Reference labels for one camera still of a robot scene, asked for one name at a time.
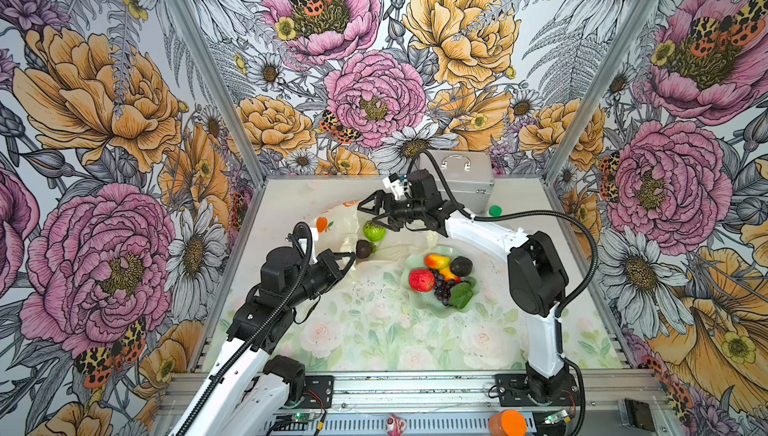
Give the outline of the green kiwi half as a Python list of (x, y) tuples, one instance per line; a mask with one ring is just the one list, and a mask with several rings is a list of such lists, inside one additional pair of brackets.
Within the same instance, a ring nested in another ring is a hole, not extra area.
[(387, 229), (372, 220), (367, 221), (363, 226), (363, 234), (370, 242), (381, 241), (387, 233)]

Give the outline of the cream translucent plastic bag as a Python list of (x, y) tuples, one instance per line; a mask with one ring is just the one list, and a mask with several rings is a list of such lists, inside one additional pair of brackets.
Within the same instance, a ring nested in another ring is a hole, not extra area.
[[(309, 226), (319, 233), (317, 254), (330, 249), (334, 252), (355, 252), (356, 242), (366, 239), (363, 226), (373, 216), (357, 210), (359, 200), (341, 202), (319, 213), (310, 220)], [(395, 264), (402, 263), (415, 254), (413, 240), (405, 232), (387, 231), (379, 242), (372, 242), (375, 252), (360, 263)]]

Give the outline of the yellow red mango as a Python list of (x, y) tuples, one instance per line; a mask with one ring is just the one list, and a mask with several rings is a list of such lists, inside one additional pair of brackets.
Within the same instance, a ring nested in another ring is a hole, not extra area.
[(444, 279), (446, 282), (452, 281), (452, 282), (456, 282), (456, 283), (458, 283), (458, 282), (460, 282), (460, 281), (461, 281), (461, 278), (460, 278), (459, 276), (455, 275), (455, 274), (454, 274), (454, 273), (453, 273), (453, 272), (450, 270), (450, 268), (449, 268), (449, 267), (445, 267), (445, 268), (439, 269), (439, 270), (438, 270), (438, 273), (439, 273), (439, 274), (442, 276), (442, 278), (443, 278), (443, 279)]
[(442, 270), (450, 266), (451, 258), (437, 253), (430, 253), (424, 257), (424, 264), (429, 269)]

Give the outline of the red strawberry fruit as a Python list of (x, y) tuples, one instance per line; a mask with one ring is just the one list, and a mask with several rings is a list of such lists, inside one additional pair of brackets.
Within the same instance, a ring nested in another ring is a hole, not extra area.
[(417, 268), (409, 273), (408, 284), (414, 291), (429, 293), (435, 286), (435, 276), (428, 268)]

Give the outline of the dark avocado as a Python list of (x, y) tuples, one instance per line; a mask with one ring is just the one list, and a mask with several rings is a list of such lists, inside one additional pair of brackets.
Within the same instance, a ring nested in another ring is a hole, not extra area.
[(458, 256), (452, 259), (449, 265), (450, 272), (459, 278), (469, 276), (472, 273), (473, 268), (473, 262), (464, 256)]

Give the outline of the light green wavy plate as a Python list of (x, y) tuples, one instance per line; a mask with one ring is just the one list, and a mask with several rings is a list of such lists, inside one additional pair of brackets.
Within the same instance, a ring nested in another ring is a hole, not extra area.
[[(470, 303), (462, 310), (457, 310), (450, 307), (443, 306), (440, 302), (437, 301), (435, 296), (433, 295), (432, 291), (429, 293), (420, 293), (417, 291), (414, 291), (410, 288), (408, 284), (408, 275), (409, 273), (417, 268), (427, 268), (424, 264), (424, 257), (427, 254), (430, 253), (437, 253), (445, 256), (449, 256), (452, 259), (458, 257), (458, 256), (464, 256), (463, 253), (458, 251), (455, 248), (448, 247), (448, 246), (437, 246), (435, 249), (427, 251), (426, 253), (422, 255), (413, 255), (406, 259), (404, 269), (402, 271), (402, 274), (400, 275), (400, 285), (405, 289), (405, 294), (408, 297), (409, 302), (412, 306), (414, 306), (416, 309), (420, 310), (426, 310), (432, 312), (435, 316), (440, 318), (445, 318), (449, 315), (459, 313), (459, 312), (467, 312), (471, 309), (471, 305), (478, 299), (478, 296), (480, 294), (480, 284), (478, 282), (477, 276), (479, 273), (476, 271), (476, 267), (474, 266), (472, 273), (467, 277), (472, 277), (477, 281), (476, 285), (476, 295), (474, 298), (470, 301)], [(430, 269), (434, 276), (436, 276), (438, 273), (438, 270), (432, 270)]]

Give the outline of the dark purple fig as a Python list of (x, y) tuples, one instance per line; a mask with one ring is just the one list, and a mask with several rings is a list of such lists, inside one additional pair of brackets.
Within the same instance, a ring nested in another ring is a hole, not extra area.
[(355, 254), (358, 260), (369, 258), (376, 250), (374, 243), (367, 239), (360, 239), (356, 242)]

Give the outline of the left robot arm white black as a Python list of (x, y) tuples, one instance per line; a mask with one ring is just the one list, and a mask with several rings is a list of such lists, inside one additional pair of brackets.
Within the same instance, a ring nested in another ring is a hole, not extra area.
[(171, 435), (257, 435), (274, 414), (302, 398), (305, 365), (273, 354), (295, 324), (295, 308), (332, 289), (352, 269), (353, 252), (317, 257), (279, 247), (237, 310), (212, 370)]

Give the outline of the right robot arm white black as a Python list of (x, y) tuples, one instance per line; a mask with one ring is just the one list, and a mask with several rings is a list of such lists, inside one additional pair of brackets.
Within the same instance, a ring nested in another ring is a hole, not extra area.
[(509, 294), (527, 314), (529, 337), (526, 382), (510, 392), (538, 405), (553, 403), (572, 386), (563, 350), (561, 313), (575, 295), (566, 293), (569, 278), (549, 235), (542, 231), (527, 234), (500, 223), (532, 216), (572, 219), (552, 210), (478, 216), (458, 202), (450, 189), (440, 191), (427, 170), (387, 176), (383, 186), (357, 205), (357, 210), (371, 215), (375, 224), (398, 232), (421, 222), (424, 230), (470, 244), (505, 264)]

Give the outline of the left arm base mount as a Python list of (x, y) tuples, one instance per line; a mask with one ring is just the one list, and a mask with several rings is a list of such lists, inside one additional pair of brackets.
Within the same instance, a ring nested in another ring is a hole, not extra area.
[(334, 386), (335, 378), (332, 375), (306, 375), (296, 408), (329, 410), (332, 407)]

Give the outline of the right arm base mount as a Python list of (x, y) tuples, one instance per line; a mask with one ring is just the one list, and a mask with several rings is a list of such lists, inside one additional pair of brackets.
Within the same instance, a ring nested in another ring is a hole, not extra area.
[(583, 393), (573, 375), (540, 378), (522, 373), (494, 376), (491, 391), (502, 407), (567, 406), (581, 403)]

